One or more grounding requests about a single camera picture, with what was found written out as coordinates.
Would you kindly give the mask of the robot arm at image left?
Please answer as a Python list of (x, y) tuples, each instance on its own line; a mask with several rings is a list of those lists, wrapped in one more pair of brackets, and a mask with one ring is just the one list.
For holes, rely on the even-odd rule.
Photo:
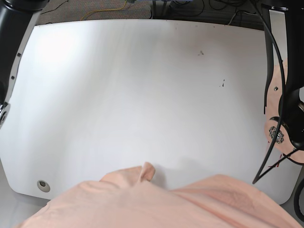
[(48, 0), (0, 2), (0, 124), (10, 111), (19, 63), (31, 32)]

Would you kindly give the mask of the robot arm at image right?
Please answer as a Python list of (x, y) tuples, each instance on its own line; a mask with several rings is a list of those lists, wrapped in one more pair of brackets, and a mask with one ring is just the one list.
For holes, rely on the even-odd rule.
[(274, 146), (297, 164), (304, 163), (304, 2), (265, 0), (267, 79), (264, 95), (265, 135), (271, 141), (282, 124)]

